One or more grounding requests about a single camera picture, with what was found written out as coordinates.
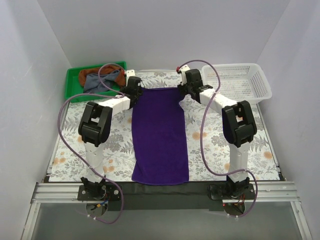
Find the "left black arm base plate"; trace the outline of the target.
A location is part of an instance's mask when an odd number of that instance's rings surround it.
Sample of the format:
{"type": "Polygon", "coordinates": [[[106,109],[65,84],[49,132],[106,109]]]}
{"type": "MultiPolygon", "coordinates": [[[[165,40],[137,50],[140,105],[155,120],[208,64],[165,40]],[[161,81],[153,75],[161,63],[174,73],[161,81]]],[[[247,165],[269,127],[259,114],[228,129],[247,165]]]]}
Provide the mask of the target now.
{"type": "Polygon", "coordinates": [[[109,183],[80,185],[78,201],[120,201],[121,194],[116,186],[109,183]]]}

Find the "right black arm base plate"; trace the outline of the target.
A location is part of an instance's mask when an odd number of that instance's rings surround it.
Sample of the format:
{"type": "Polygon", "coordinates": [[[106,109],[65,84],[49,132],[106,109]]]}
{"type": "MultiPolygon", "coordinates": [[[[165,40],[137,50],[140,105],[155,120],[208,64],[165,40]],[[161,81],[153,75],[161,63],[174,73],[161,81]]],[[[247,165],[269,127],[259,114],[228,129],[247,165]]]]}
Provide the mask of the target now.
{"type": "Polygon", "coordinates": [[[208,196],[212,200],[253,200],[255,197],[255,190],[252,184],[249,184],[247,189],[243,191],[231,192],[227,189],[227,184],[225,182],[215,182],[208,186],[208,196]]]}

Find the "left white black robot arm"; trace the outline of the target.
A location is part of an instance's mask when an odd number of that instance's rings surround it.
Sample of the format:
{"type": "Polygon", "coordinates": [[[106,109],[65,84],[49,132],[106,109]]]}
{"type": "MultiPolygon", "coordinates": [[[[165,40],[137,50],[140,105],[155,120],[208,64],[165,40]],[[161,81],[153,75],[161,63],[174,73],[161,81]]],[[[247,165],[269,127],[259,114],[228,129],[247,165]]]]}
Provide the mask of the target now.
{"type": "Polygon", "coordinates": [[[103,199],[108,190],[103,187],[106,182],[103,177],[103,144],[111,132],[112,117],[131,109],[142,95],[141,78],[130,76],[127,85],[120,91],[124,95],[96,103],[88,102],[85,106],[78,133],[85,147],[86,162],[89,170],[81,178],[85,192],[96,200],[103,199]]]}

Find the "purple towel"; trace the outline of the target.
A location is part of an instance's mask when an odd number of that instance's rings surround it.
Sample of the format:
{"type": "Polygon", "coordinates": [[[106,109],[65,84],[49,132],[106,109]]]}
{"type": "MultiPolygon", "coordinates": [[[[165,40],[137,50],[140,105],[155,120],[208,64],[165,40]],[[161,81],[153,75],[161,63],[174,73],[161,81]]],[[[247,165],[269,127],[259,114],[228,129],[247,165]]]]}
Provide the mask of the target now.
{"type": "Polygon", "coordinates": [[[143,89],[132,111],[134,182],[172,186],[189,181],[183,98],[176,87],[143,89]]]}

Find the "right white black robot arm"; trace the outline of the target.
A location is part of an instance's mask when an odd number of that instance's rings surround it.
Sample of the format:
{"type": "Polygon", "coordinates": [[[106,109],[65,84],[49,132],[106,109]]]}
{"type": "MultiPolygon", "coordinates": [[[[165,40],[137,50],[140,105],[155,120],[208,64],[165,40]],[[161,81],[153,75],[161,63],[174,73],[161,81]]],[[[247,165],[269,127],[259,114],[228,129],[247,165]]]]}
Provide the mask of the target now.
{"type": "Polygon", "coordinates": [[[213,196],[242,197],[250,187],[253,176],[248,170],[250,143],[257,133],[257,126],[248,101],[235,101],[219,93],[218,88],[205,85],[198,69],[187,65],[178,67],[181,75],[178,89],[182,96],[189,95],[205,110],[214,110],[222,117],[223,136],[229,144],[229,169],[223,174],[225,181],[215,183],[209,190],[213,196]]]}

